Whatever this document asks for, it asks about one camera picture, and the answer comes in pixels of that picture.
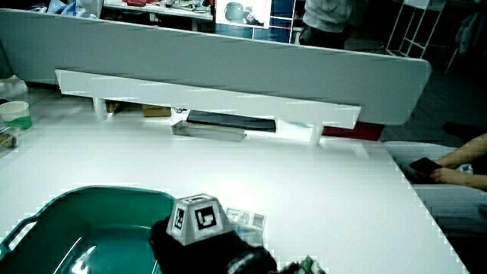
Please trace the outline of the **person's right hand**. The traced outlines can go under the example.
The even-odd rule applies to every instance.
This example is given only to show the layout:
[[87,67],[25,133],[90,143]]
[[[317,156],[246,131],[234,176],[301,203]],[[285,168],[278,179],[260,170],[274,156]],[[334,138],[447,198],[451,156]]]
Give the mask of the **person's right hand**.
[[244,241],[218,199],[205,193],[177,199],[171,214],[151,227],[148,242],[160,272],[165,274],[277,270],[270,252]]

